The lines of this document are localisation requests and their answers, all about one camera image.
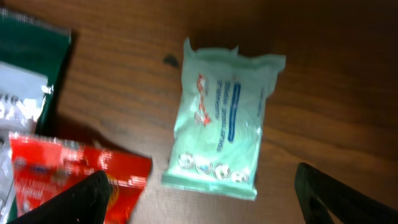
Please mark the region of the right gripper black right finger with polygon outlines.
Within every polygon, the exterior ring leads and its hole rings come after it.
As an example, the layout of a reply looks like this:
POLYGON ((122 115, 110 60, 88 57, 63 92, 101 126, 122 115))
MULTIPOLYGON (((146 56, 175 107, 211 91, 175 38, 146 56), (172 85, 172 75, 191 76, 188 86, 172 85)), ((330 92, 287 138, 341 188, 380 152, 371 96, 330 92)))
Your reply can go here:
POLYGON ((397 210, 301 162, 294 187, 305 223, 397 223, 397 210))

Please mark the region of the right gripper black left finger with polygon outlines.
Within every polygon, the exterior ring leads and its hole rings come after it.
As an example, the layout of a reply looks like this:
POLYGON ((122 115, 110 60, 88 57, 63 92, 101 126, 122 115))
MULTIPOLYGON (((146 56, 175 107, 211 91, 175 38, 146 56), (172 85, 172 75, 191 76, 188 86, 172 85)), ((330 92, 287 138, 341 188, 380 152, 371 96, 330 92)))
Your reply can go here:
POLYGON ((10 224, 103 224, 109 196, 108 178, 99 170, 10 224))

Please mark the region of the red snack bag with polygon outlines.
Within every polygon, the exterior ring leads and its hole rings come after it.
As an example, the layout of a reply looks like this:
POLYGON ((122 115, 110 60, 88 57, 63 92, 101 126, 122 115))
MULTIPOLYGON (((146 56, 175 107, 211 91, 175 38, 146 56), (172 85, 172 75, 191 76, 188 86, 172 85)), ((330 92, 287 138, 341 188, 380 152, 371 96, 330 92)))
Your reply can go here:
POLYGON ((18 217, 103 170, 110 183, 104 221, 126 223, 152 170, 151 159, 130 152, 20 133, 9 141, 18 217))

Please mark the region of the green white 3M package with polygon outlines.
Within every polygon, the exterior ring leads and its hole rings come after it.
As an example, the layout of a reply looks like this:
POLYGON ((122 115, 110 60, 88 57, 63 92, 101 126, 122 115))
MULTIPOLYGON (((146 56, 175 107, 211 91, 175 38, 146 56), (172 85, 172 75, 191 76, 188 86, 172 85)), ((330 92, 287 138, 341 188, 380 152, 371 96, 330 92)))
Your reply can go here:
POLYGON ((1 7, 1 223, 16 217, 9 133, 37 133, 70 53, 72 32, 1 7))

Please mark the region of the teal wipes pack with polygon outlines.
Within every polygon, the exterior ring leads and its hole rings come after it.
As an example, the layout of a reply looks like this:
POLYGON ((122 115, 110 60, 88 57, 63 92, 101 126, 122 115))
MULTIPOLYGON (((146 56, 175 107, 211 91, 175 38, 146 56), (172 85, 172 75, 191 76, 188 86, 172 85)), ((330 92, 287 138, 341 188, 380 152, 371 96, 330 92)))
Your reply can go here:
POLYGON ((286 57, 183 45, 182 97, 162 184, 254 200, 267 98, 286 57))

